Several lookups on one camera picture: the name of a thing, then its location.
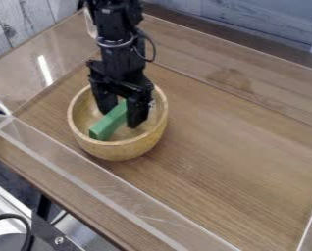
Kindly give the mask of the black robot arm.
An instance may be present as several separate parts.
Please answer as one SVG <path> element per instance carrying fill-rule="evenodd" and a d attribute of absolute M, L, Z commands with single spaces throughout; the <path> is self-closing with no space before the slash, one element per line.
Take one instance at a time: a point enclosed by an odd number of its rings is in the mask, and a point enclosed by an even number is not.
<path fill-rule="evenodd" d="M 87 0 L 97 28 L 99 60 L 89 60 L 90 84 L 99 111 L 106 115 L 126 99 L 128 127 L 136 128 L 148 118 L 156 86 L 145 75 L 148 57 L 146 41 L 156 44 L 140 29 L 144 8 L 140 0 Z"/>

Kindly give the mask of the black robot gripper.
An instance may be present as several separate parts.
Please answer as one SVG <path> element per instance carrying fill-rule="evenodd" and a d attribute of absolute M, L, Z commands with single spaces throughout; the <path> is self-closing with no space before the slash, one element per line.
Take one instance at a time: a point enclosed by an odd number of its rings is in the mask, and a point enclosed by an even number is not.
<path fill-rule="evenodd" d="M 99 111 L 106 115 L 128 99 L 128 127 L 136 128 L 149 118 L 154 84 L 145 75 L 146 43 L 98 44 L 99 60 L 89 60 L 90 82 Z"/>

